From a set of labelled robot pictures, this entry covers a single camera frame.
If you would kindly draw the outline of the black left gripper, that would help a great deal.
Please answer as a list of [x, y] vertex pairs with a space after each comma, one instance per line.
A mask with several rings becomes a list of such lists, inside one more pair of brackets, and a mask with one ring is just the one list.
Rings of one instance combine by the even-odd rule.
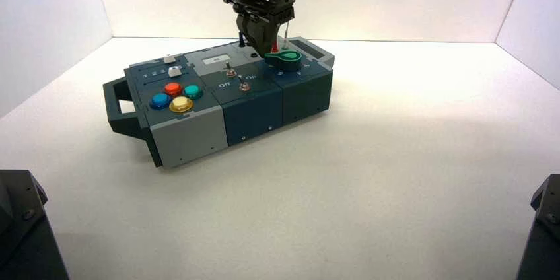
[[239, 13], [236, 20], [238, 29], [261, 57], [269, 53], [276, 42], [279, 23], [289, 22], [295, 17], [295, 0], [223, 1], [234, 5], [234, 11]]

